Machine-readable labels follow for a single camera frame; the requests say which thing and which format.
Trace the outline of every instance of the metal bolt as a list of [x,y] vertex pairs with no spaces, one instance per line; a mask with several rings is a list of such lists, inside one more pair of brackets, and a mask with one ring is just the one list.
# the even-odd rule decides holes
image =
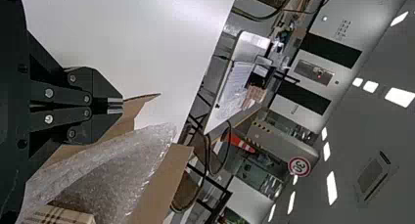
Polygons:
[[89,98],[89,96],[85,95],[85,97],[83,97],[83,101],[85,103],[89,103],[89,101],[91,100],[91,98]]
[[53,97],[53,95],[54,95],[53,89],[46,89],[45,90],[45,96],[46,96],[46,98],[50,99],[50,98]]
[[69,132],[69,134],[68,134],[68,136],[69,136],[70,138],[74,138],[74,137],[75,137],[75,135],[76,135],[76,132],[75,132],[74,130],[71,130],[71,131]]
[[76,76],[70,75],[69,80],[70,80],[70,82],[74,83],[76,81]]
[[48,114],[45,116],[45,123],[51,124],[53,122],[53,116],[51,114]]

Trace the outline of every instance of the cable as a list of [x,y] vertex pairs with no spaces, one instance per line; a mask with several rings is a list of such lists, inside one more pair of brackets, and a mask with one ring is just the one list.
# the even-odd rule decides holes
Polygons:
[[[208,161],[208,154],[209,154],[209,151],[210,151],[210,145],[208,143],[208,137],[206,137],[204,135],[204,133],[199,128],[196,129],[196,133],[198,133],[202,137],[204,137],[204,142],[205,142],[205,161]],[[180,207],[179,207],[179,205],[177,205],[175,203],[175,201],[173,199],[173,201],[171,202],[171,205],[170,205],[171,210],[173,212],[175,212],[175,213],[183,213],[183,212],[189,210],[189,208],[191,208],[193,206],[193,204],[196,202],[196,200],[198,199],[199,195],[201,194],[201,191],[202,191],[202,189],[204,187],[205,180],[206,180],[207,176],[208,176],[208,167],[205,164],[204,176],[202,177],[201,185],[199,186],[198,191],[196,192],[196,194],[192,197],[192,199],[189,201],[189,203],[187,203],[186,205],[180,206]]]
[[228,123],[228,128],[225,129],[225,131],[223,131],[222,136],[220,138],[220,141],[223,142],[225,137],[226,137],[226,134],[227,134],[228,135],[228,143],[227,143],[228,147],[226,149],[225,159],[223,160],[223,162],[220,164],[219,168],[215,172],[213,172],[213,170],[211,169],[211,161],[210,161],[210,159],[211,159],[211,150],[209,150],[207,168],[208,168],[209,174],[212,175],[212,176],[216,176],[223,169],[223,167],[225,166],[225,164],[228,160],[228,157],[229,157],[229,151],[230,151],[230,148],[231,148],[232,124],[229,120],[226,120],[226,123]]
[[246,19],[248,19],[250,21],[263,22],[263,21],[266,21],[266,20],[271,19],[271,18],[275,17],[276,15],[278,15],[282,11],[282,9],[285,8],[288,5],[289,2],[290,2],[290,0],[285,0],[283,2],[282,6],[279,9],[276,9],[273,13],[271,13],[271,14],[269,14],[267,16],[264,16],[264,17],[254,16],[254,15],[252,15],[252,14],[250,14],[248,12],[245,12],[244,10],[241,10],[241,9],[239,9],[237,7],[232,7],[232,11],[231,12],[233,12],[233,13],[241,16],[241,17],[244,17],[244,18],[246,18]]
[[301,13],[301,14],[307,14],[307,15],[313,15],[313,14],[315,14],[315,13],[317,13],[317,12],[319,12],[325,5],[327,5],[327,3],[329,3],[329,1],[330,0],[326,0],[321,6],[319,6],[318,8],[317,8],[317,10],[315,10],[314,12],[306,12],[306,11],[296,11],[296,10],[286,10],[286,9],[283,9],[283,11],[285,11],[285,12],[295,12],[295,13]]
[[204,184],[205,184],[206,178],[208,176],[208,173],[211,174],[212,176],[216,176],[223,169],[224,165],[226,164],[226,161],[229,158],[229,151],[230,151],[230,147],[231,147],[231,134],[232,134],[232,124],[229,120],[226,120],[226,122],[228,123],[228,128],[225,129],[225,131],[222,133],[221,140],[223,141],[223,139],[224,139],[224,137],[227,133],[228,134],[228,148],[226,149],[225,159],[224,159],[224,161],[222,162],[222,164],[220,165],[219,169],[216,172],[212,171],[211,164],[210,164],[211,151],[212,151],[212,149],[210,148],[211,138],[208,135],[205,136],[200,128],[195,129],[196,130],[195,134],[198,133],[202,137],[204,137],[204,143],[205,143],[205,172],[204,172],[204,176],[202,177],[202,182],[201,182],[201,185],[198,188],[198,191],[192,197],[192,199],[189,201],[189,203],[187,203],[186,205],[183,205],[183,206],[179,206],[177,203],[175,203],[174,200],[171,202],[170,208],[173,212],[183,213],[183,212],[187,211],[189,208],[191,208],[193,206],[193,204],[196,202],[196,200],[198,199],[199,195],[201,194],[201,191],[204,187]]

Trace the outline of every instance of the white wall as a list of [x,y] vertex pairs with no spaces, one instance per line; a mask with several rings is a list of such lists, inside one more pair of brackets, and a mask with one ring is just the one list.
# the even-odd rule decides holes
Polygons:
[[[277,203],[271,223],[414,223],[415,155],[414,104],[408,109],[384,99],[386,91],[397,87],[415,93],[415,0],[408,0],[400,13],[408,18],[390,28],[359,74],[380,83],[374,94],[351,86],[328,122],[328,141],[332,155],[320,160],[308,178],[290,185]],[[323,142],[318,143],[321,149]],[[358,171],[384,150],[398,171],[367,207],[359,207],[353,183]],[[326,178],[334,171],[339,197],[329,206]],[[294,211],[287,215],[291,192],[297,191]]]
[[178,130],[233,3],[23,0],[29,31],[62,66],[96,68],[124,98],[161,93],[142,109],[136,128],[171,122]]
[[272,201],[237,177],[232,180],[229,191],[233,195],[227,206],[244,217],[250,224],[261,223],[263,216],[272,205]]

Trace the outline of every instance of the cardboard flap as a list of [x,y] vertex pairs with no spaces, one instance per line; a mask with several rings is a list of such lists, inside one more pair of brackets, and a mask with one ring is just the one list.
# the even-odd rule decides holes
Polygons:
[[143,109],[144,104],[154,100],[160,94],[143,95],[136,98],[127,99],[124,101],[124,114],[119,119],[117,124],[124,123],[128,120],[134,120],[137,114]]

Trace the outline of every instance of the red circle sign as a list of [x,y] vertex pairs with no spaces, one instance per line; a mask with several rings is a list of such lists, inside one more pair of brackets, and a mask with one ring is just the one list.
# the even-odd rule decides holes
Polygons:
[[311,164],[306,158],[294,157],[288,163],[288,169],[298,177],[306,177],[311,172]]

